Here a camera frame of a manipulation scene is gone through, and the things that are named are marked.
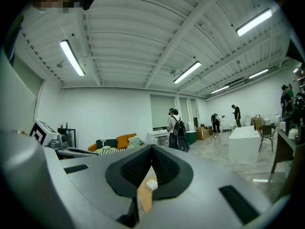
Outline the wide grey roller blind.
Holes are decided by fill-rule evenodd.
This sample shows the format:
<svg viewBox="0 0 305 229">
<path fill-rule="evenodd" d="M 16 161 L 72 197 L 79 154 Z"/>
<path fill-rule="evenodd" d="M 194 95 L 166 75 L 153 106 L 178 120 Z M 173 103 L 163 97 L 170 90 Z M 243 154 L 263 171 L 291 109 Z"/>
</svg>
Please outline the wide grey roller blind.
<svg viewBox="0 0 305 229">
<path fill-rule="evenodd" d="M 168 125 L 169 110 L 175 108 L 174 97 L 151 95 L 152 127 L 164 127 Z"/>
</svg>

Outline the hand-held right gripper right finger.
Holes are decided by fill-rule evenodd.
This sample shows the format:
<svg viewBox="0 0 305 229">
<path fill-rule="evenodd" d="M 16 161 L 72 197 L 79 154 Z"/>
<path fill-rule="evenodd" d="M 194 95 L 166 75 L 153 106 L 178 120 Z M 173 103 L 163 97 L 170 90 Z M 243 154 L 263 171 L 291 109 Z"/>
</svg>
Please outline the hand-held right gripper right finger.
<svg viewBox="0 0 305 229">
<path fill-rule="evenodd" d="M 164 148 L 193 169 L 188 188 L 176 198 L 153 202 L 140 220 L 140 229 L 238 229 L 241 220 L 220 192 L 234 187 L 257 211 L 264 213 L 271 202 L 258 188 L 222 164 L 191 153 Z"/>
</svg>

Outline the green blanket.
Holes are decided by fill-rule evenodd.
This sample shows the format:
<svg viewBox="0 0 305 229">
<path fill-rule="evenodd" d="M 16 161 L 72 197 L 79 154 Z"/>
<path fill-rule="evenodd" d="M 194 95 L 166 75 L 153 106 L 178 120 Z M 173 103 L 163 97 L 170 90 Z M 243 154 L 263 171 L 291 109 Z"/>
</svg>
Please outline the green blanket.
<svg viewBox="0 0 305 229">
<path fill-rule="evenodd" d="M 128 147 L 127 147 L 128 149 L 144 145 L 144 142 L 138 136 L 129 138 L 128 142 L 129 142 Z"/>
</svg>

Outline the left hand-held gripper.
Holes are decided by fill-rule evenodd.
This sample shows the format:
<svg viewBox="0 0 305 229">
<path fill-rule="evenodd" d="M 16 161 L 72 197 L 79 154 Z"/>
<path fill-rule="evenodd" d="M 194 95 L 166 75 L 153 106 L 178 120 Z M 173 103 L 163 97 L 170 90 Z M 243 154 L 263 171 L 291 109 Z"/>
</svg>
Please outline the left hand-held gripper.
<svg viewBox="0 0 305 229">
<path fill-rule="evenodd" d="M 30 136 L 35 138 L 43 147 L 56 149 L 56 153 L 67 157 L 90 157 L 99 154 L 73 147 L 68 147 L 66 136 L 58 133 L 47 123 L 35 119 Z"/>
</svg>

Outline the white bathtub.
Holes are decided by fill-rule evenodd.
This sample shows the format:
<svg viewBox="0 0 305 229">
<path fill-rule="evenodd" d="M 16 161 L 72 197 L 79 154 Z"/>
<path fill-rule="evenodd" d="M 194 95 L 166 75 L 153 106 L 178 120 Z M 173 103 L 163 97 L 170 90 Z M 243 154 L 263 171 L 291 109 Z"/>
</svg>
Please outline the white bathtub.
<svg viewBox="0 0 305 229">
<path fill-rule="evenodd" d="M 255 164 L 260 136 L 253 125 L 237 127 L 229 137 L 229 160 L 232 163 Z"/>
</svg>

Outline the black white striped blanket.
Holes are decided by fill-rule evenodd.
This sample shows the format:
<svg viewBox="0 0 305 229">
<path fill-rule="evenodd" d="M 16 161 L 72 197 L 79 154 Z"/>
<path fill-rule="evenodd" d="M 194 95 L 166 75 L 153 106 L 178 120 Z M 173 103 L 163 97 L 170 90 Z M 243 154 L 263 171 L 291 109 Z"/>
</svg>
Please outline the black white striped blanket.
<svg viewBox="0 0 305 229">
<path fill-rule="evenodd" d="M 112 154 L 126 150 L 126 148 L 118 149 L 118 142 L 116 139 L 97 140 L 97 149 L 94 151 L 98 155 Z"/>
</svg>

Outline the dark wooden desk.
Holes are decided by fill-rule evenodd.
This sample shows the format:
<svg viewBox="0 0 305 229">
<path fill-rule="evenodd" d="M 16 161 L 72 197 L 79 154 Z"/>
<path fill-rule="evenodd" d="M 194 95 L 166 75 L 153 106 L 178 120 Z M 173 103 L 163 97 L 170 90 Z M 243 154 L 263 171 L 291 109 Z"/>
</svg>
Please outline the dark wooden desk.
<svg viewBox="0 0 305 229">
<path fill-rule="evenodd" d="M 294 140 L 288 138 L 285 132 L 278 130 L 276 153 L 271 173 L 274 173 L 277 163 L 284 161 L 292 161 L 292 166 L 275 201 L 291 195 L 298 189 L 301 189 L 301 195 L 305 196 L 305 144 L 296 144 Z"/>
</svg>

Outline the wooden coffee table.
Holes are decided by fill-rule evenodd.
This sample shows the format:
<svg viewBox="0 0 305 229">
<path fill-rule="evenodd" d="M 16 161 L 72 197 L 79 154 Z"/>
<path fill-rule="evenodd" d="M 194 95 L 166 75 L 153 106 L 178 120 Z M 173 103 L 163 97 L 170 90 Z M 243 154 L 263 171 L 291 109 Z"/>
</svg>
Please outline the wooden coffee table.
<svg viewBox="0 0 305 229">
<path fill-rule="evenodd" d="M 138 209 L 140 215 L 147 214 L 153 205 L 153 191 L 146 185 L 146 183 L 150 180 L 157 182 L 157 177 L 153 167 L 150 168 L 137 190 Z"/>
</svg>

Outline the white vanity cabinet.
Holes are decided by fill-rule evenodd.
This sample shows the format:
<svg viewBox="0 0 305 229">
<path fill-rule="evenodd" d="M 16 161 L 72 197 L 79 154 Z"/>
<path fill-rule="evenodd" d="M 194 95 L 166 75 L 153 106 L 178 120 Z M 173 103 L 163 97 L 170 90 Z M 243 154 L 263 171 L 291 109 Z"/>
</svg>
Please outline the white vanity cabinet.
<svg viewBox="0 0 305 229">
<path fill-rule="evenodd" d="M 167 130 L 158 130 L 158 131 L 148 132 L 145 142 L 147 144 L 168 146 L 169 145 L 169 132 L 167 132 Z"/>
</svg>

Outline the dark green cabinet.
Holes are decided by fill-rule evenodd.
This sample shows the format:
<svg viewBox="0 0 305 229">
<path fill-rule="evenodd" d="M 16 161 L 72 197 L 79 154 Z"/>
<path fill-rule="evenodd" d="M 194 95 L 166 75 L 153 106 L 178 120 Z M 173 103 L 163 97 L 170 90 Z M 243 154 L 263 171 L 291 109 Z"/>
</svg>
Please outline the dark green cabinet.
<svg viewBox="0 0 305 229">
<path fill-rule="evenodd" d="M 197 140 L 196 133 L 197 133 L 196 131 L 186 131 L 185 137 L 189 145 L 192 145 L 196 142 Z"/>
</svg>

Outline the ceiling tube light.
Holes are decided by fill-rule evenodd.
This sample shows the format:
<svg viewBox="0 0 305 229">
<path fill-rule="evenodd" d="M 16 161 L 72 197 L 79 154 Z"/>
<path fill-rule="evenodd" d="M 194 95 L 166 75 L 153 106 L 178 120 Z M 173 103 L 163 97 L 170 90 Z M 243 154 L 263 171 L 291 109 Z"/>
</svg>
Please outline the ceiling tube light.
<svg viewBox="0 0 305 229">
<path fill-rule="evenodd" d="M 266 73 L 266 72 L 268 72 L 268 71 L 269 71 L 269 69 L 266 68 L 266 69 L 264 69 L 264 70 L 262 70 L 262 71 L 260 71 L 260 72 L 257 72 L 257 73 L 255 73 L 255 74 L 249 76 L 248 78 L 249 78 L 249 79 L 253 79 L 253 78 L 255 78 L 255 77 L 259 76 L 259 75 L 262 75 L 262 74 L 264 74 L 264 73 Z"/>
<path fill-rule="evenodd" d="M 74 68 L 74 70 L 76 71 L 76 73 L 79 76 L 85 76 L 85 72 L 81 68 L 81 66 L 71 48 L 69 41 L 68 40 L 61 41 L 60 47 L 61 47 L 62 51 L 64 52 L 65 56 L 67 57 L 68 61 L 70 62 L 70 64 Z"/>
<path fill-rule="evenodd" d="M 195 71 L 197 68 L 199 68 L 202 64 L 199 61 L 196 61 L 194 64 L 192 64 L 187 70 L 185 70 L 179 77 L 177 77 L 174 80 L 174 84 L 178 84 L 181 82 L 185 77 L 187 77 L 189 74 L 191 74 L 193 71 Z"/>
<path fill-rule="evenodd" d="M 273 15 L 273 11 L 269 8 L 265 9 L 261 13 L 257 14 L 256 16 L 252 17 L 250 20 L 242 24 L 240 27 L 236 29 L 236 33 L 239 37 L 256 27 L 257 25 L 261 24 L 265 20 L 271 18 Z"/>
<path fill-rule="evenodd" d="M 227 85 L 227 86 L 224 86 L 224 87 L 222 87 L 222 88 L 219 88 L 219 89 L 217 89 L 217 90 L 212 91 L 210 94 L 215 94 L 215 93 L 221 92 L 221 91 L 223 91 L 223 90 L 226 90 L 226 89 L 228 89 L 228 88 L 229 88 L 229 86 Z"/>
</svg>

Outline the narrow grey roller blind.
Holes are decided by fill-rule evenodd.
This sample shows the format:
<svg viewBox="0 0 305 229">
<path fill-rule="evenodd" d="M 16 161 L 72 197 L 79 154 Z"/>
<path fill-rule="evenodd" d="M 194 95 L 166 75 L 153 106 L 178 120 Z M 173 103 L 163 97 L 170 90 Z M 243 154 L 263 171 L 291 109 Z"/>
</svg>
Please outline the narrow grey roller blind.
<svg viewBox="0 0 305 229">
<path fill-rule="evenodd" d="M 198 117 L 197 107 L 196 107 L 196 100 L 195 99 L 190 99 L 190 103 L 191 103 L 191 109 L 192 109 L 193 118 L 196 118 L 196 117 Z"/>
<path fill-rule="evenodd" d="M 187 100 L 186 100 L 186 98 L 179 98 L 179 101 L 180 101 L 180 106 L 181 106 L 182 120 L 184 122 L 189 122 L 190 118 L 189 118 Z"/>
</svg>

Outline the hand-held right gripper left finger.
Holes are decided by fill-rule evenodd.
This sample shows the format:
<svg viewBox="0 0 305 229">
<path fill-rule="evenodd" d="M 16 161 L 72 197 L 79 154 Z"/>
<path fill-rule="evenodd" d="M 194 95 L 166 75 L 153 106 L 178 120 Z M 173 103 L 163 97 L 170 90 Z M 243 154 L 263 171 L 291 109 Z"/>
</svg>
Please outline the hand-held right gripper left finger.
<svg viewBox="0 0 305 229">
<path fill-rule="evenodd" d="M 138 221 L 137 190 L 151 167 L 151 146 L 60 161 L 59 189 L 74 221 Z"/>
</svg>

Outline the white tissue box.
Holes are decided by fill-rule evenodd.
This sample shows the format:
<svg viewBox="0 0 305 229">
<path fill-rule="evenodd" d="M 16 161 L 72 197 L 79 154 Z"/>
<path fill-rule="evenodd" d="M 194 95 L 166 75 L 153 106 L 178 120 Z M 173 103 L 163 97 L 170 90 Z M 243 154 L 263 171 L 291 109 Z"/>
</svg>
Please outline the white tissue box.
<svg viewBox="0 0 305 229">
<path fill-rule="evenodd" d="M 154 179 L 150 179 L 146 182 L 146 186 L 151 190 L 154 191 L 158 188 L 158 183 Z"/>
</svg>

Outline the tall cardboard box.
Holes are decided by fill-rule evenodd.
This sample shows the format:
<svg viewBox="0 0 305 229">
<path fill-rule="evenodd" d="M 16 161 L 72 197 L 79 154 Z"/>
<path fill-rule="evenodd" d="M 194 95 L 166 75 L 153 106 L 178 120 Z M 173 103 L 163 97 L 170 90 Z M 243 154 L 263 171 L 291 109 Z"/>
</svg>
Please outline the tall cardboard box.
<svg viewBox="0 0 305 229">
<path fill-rule="evenodd" d="M 259 128 L 263 125 L 262 118 L 260 116 L 259 117 L 252 117 L 251 118 L 251 125 L 254 126 L 255 130 L 259 130 Z"/>
</svg>

